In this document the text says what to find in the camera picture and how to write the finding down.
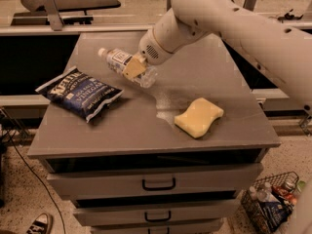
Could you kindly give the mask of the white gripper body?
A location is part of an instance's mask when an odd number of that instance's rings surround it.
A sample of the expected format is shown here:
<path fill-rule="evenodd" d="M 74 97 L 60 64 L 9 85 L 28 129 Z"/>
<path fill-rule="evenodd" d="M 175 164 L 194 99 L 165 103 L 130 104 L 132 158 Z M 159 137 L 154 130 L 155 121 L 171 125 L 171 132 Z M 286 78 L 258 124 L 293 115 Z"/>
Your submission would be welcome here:
<path fill-rule="evenodd" d="M 166 40 L 157 35 L 154 29 L 148 29 L 142 36 L 138 52 L 150 65 L 160 65 L 173 55 L 168 49 Z"/>

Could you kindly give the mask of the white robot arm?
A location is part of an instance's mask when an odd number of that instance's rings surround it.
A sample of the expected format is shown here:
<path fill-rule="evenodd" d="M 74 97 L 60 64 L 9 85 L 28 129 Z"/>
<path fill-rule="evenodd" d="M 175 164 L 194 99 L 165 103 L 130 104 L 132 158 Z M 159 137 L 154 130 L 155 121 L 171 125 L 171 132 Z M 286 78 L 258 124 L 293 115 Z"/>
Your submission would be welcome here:
<path fill-rule="evenodd" d="M 215 34 L 296 101 L 312 109 L 312 38 L 287 24 L 246 10 L 231 0 L 171 0 L 171 8 L 140 39 L 126 70 L 130 80 L 160 65 L 182 47 Z"/>

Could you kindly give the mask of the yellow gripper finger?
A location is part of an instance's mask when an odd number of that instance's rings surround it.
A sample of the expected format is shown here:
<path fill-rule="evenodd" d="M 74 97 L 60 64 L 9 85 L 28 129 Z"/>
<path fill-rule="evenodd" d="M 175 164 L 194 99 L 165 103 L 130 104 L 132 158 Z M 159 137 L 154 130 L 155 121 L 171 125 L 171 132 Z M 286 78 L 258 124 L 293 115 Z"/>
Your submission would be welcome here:
<path fill-rule="evenodd" d="M 146 58 L 139 53 L 136 53 L 124 68 L 122 74 L 128 79 L 133 80 L 138 75 L 146 71 Z"/>

